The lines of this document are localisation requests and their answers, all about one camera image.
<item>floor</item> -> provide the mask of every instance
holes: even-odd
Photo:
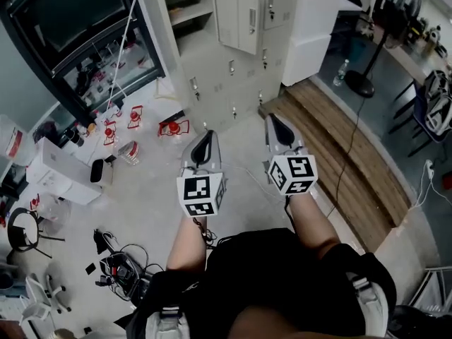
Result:
[[[358,61],[350,62],[349,69],[364,71],[375,48],[375,44],[367,42],[363,54]],[[314,77],[314,80],[320,80],[327,89],[345,103],[346,109],[351,109],[356,116],[363,98],[352,92],[345,83],[340,87],[333,85],[333,78],[345,58],[346,56],[341,53],[327,54],[321,70]],[[412,112],[412,110],[408,110],[396,121],[393,120],[393,115],[397,110],[415,95],[414,88],[411,87],[397,102],[393,101],[412,79],[384,49],[381,51],[369,77],[376,87],[376,92],[372,99],[365,100],[359,115],[360,121],[367,126],[386,149],[390,159],[394,161],[403,176],[401,179],[406,182],[409,190],[412,190],[412,198],[417,198],[420,193],[422,169],[425,161],[429,159],[435,164],[434,188],[452,202],[452,193],[443,190],[441,185],[441,176],[452,170],[452,161],[448,160],[448,157],[452,154],[451,137],[449,136],[443,145],[432,143],[413,157],[408,157],[408,153],[412,149],[426,141],[426,134],[421,133],[418,137],[412,138],[413,130],[416,127],[413,121],[393,134],[388,134],[388,131],[392,126],[406,119]],[[428,185],[429,180],[425,175],[422,182],[424,193]],[[431,189],[422,205],[422,210],[427,216],[436,240],[441,264],[445,266],[452,264],[451,206],[451,203],[435,194]]]
[[[97,255],[93,230],[112,232],[120,245],[143,245],[150,262],[164,266],[182,214],[175,177],[183,147],[190,139],[187,136],[176,142],[171,137],[159,139],[155,135],[138,138],[143,150],[138,166],[117,162],[112,187],[89,206],[73,204],[70,220],[59,230],[47,228],[49,233],[66,238],[65,243],[40,242],[40,248],[53,255],[53,260],[36,251],[18,255],[27,272],[36,273],[41,280],[49,272],[56,283],[68,289],[64,294],[72,312],[54,314],[45,322],[36,322],[43,338],[54,327],[67,328],[81,337],[83,328],[104,328],[131,312],[128,302],[122,302],[107,288],[95,286],[100,274],[98,262],[105,254]],[[253,115],[221,133],[219,139],[227,192],[220,214],[209,219],[209,228],[218,237],[225,237],[245,230],[289,227],[281,197],[266,183],[263,171],[262,162],[268,158],[263,120]],[[328,213],[332,204],[323,192],[317,189],[313,195],[322,211]],[[329,218],[341,240],[362,253],[338,212],[334,210]],[[139,249],[131,249],[129,253],[144,262],[144,254]],[[398,301],[407,301],[422,278],[423,268],[436,258],[434,241],[422,212],[411,211],[403,226],[390,233],[376,255],[395,280]],[[91,263],[97,269],[87,275],[85,268]]]

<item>wooden plank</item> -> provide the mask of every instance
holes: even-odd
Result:
[[[259,109],[263,116],[270,112],[289,119],[301,132],[309,152],[316,156],[319,184],[332,202],[335,202],[336,186],[344,164],[345,171],[338,189],[337,209],[345,218],[361,245],[367,251],[375,251],[391,230],[388,218],[362,178],[356,173],[353,162],[340,146],[323,132],[314,119],[287,97],[267,102]]]
[[[345,152],[350,149],[355,123],[321,90],[305,80],[288,88],[287,92],[298,103],[298,108],[305,109]],[[349,156],[374,191],[379,205],[387,210],[392,225],[398,226],[410,207],[408,197],[383,158],[359,129],[355,132]]]

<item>leg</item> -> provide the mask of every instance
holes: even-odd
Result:
[[[405,92],[410,88],[410,86],[411,86],[414,82],[415,82],[415,81],[412,81],[410,84],[408,84],[407,87],[406,87],[404,90],[402,90],[402,92],[400,92],[399,95],[398,95],[397,97],[395,97],[394,102],[395,102],[398,98],[400,98],[402,95],[404,95]]]
[[[40,252],[42,255],[47,256],[48,258],[52,258],[50,255],[47,255],[45,252],[42,252],[41,250],[37,249],[36,247],[35,247],[35,250],[37,252]]]
[[[391,130],[389,131],[389,134],[394,133],[395,131],[398,131],[400,128],[402,128],[404,125],[406,125],[411,119],[413,119],[412,114],[402,123],[396,124]]]
[[[411,101],[409,101],[406,105],[401,107],[395,114],[393,119],[397,119],[400,117],[403,113],[405,113],[407,110],[409,110],[410,107],[415,105],[415,98],[412,98]]]
[[[415,150],[412,150],[409,154],[408,157],[412,157],[413,155],[415,155],[416,153],[418,153],[421,149],[427,147],[433,140],[429,137],[429,139],[427,140],[427,142],[423,143],[422,145],[420,145],[419,147],[417,147]]]
[[[417,131],[414,135],[413,138],[416,138],[418,135],[420,135],[423,132],[422,129],[420,129],[419,131]]]
[[[65,239],[59,239],[58,237],[48,237],[48,236],[42,236],[40,235],[41,239],[46,239],[46,240],[54,240],[54,241],[65,241]]]

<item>wall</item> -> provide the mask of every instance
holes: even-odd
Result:
[[[452,24],[450,18],[440,11],[431,1],[423,0],[420,16],[429,19],[429,27],[441,26],[441,44],[445,46],[449,56],[452,56]]]

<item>door handle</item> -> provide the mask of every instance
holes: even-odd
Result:
[[[256,31],[256,9],[249,9],[249,33],[254,34]]]

